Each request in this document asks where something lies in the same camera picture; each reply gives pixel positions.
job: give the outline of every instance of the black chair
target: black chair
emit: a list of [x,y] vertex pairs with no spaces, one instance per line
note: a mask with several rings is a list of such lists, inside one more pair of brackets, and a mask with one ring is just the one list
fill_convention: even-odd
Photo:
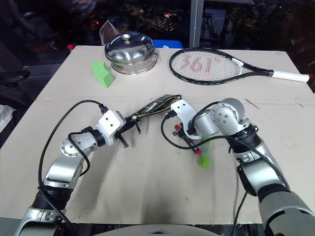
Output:
[[33,103],[33,100],[24,92],[19,82],[26,80],[29,76],[30,72],[27,70],[0,72],[0,85],[9,88],[27,107]]

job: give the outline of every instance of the pot handle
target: pot handle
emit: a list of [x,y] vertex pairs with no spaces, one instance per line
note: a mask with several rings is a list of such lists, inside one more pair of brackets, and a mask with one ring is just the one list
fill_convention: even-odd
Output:
[[151,60],[157,60],[158,59],[158,54],[157,53],[153,53]]

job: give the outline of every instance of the green object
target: green object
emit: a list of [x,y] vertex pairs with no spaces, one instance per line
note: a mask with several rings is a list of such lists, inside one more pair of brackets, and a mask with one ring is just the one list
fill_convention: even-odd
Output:
[[201,152],[201,159],[200,159],[199,166],[204,169],[208,169],[211,166],[211,158],[210,156],[208,156],[210,142],[211,141],[205,143],[204,149]]
[[114,78],[112,74],[107,70],[106,65],[102,61],[93,61],[92,71],[96,76],[97,80],[105,87],[109,87],[113,82]]

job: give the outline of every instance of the black cable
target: black cable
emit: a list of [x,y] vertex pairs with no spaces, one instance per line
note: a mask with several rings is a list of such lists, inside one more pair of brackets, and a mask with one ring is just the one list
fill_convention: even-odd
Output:
[[241,208],[242,208],[242,206],[243,206],[243,203],[244,203],[244,201],[245,201],[245,199],[246,199],[246,196],[247,196],[247,192],[245,192],[244,197],[243,197],[243,199],[242,199],[240,205],[239,205],[238,208],[237,208],[237,212],[236,212],[235,219],[234,219],[234,223],[233,223],[233,229],[232,229],[232,232],[231,232],[231,235],[230,235],[230,236],[233,236],[233,233],[234,233],[234,231],[235,231],[235,229],[236,229],[236,224],[237,224],[238,215],[240,214],[240,211],[241,211]]
[[75,134],[83,134],[83,133],[84,133],[84,132],[72,132],[72,133],[69,133],[69,134],[68,134],[68,139],[69,139],[70,143],[71,143],[71,144],[74,146],[74,148],[77,149],[77,151],[83,156],[84,160],[85,160],[86,163],[87,163],[87,168],[86,168],[86,170],[85,170],[84,172],[82,172],[82,173],[80,174],[80,176],[84,175],[86,172],[89,171],[91,164],[90,164],[90,161],[89,161],[88,157],[85,155],[85,153],[84,153],[84,152],[75,144],[75,142],[73,141],[72,135],[75,135]]
[[41,153],[41,156],[40,156],[40,160],[39,160],[39,165],[38,165],[38,185],[39,185],[39,191],[41,192],[41,194],[44,196],[45,200],[48,202],[48,204],[50,205],[50,207],[55,210],[57,212],[57,214],[65,221],[65,223],[67,224],[67,226],[70,228],[70,230],[72,231],[73,235],[75,236],[79,236],[79,233],[78,231],[76,230],[76,228],[73,226],[73,224],[70,222],[70,220],[65,216],[65,214],[63,214],[59,209],[57,209],[55,206],[54,206],[54,203],[50,200],[49,196],[46,194],[46,192],[44,191],[43,189],[43,180],[42,180],[42,170],[43,170],[43,162],[44,162],[44,157],[45,157],[45,153],[46,153],[46,150],[49,146],[49,143],[51,141],[51,139],[53,138],[56,130],[58,129],[58,127],[60,126],[60,124],[63,122],[63,120],[67,117],[67,115],[69,115],[69,113],[74,109],[76,108],[78,105],[82,104],[82,103],[87,103],[87,102],[91,102],[91,103],[95,103],[97,104],[102,113],[104,111],[106,111],[106,107],[101,104],[100,102],[97,102],[97,101],[94,101],[94,100],[83,100],[83,101],[80,101],[80,102],[77,102],[76,104],[74,104],[64,115],[63,117],[58,121],[58,123],[56,124],[55,128],[53,129],[53,131],[51,132],[51,134],[49,135],[49,138],[44,146],[44,149]]
[[194,127],[193,125],[195,124],[195,119],[197,119],[198,116],[201,115],[201,113],[203,113],[207,108],[213,106],[213,105],[216,105],[218,104],[219,102],[212,102],[210,104],[208,104],[207,106],[205,106],[204,108],[202,108],[199,112],[197,112],[193,118],[191,119],[191,126]]
[[270,166],[271,168],[276,172],[276,174],[278,175],[278,177],[283,181],[283,183],[285,184],[285,186],[287,187],[287,189],[290,189],[289,187],[289,184],[288,182],[286,181],[286,179],[284,178],[282,172],[263,154],[261,154],[259,151],[257,151],[255,148],[253,148],[252,146],[248,145],[247,143],[241,141],[241,140],[238,140],[236,138],[233,138],[231,136],[226,136],[226,135],[218,135],[218,136],[214,136],[214,137],[210,137],[208,139],[205,139],[201,142],[199,142],[198,144],[196,145],[193,145],[193,146],[190,146],[190,147],[183,147],[183,146],[180,146],[180,145],[177,145],[175,143],[173,143],[172,141],[169,140],[169,138],[165,135],[164,133],[164,130],[163,130],[163,127],[164,127],[164,123],[166,121],[166,118],[163,119],[162,123],[161,123],[161,133],[163,135],[163,137],[171,144],[173,145],[174,147],[177,147],[179,149],[185,149],[185,150],[189,150],[189,149],[193,149],[193,148],[197,148],[198,146],[200,145],[203,145],[204,143],[208,142],[208,141],[211,141],[211,140],[215,140],[215,139],[228,139],[228,140],[231,140],[235,143],[239,143],[245,147],[247,147],[249,150],[255,152],[261,159],[263,159],[264,161],[266,161]]

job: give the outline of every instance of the racket handle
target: racket handle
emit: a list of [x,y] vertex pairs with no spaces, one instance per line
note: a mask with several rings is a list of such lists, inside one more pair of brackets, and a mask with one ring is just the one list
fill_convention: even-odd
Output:
[[274,70],[274,73],[271,77],[285,80],[294,80],[304,83],[306,83],[310,78],[309,75],[302,75],[298,73],[290,73],[279,70]]

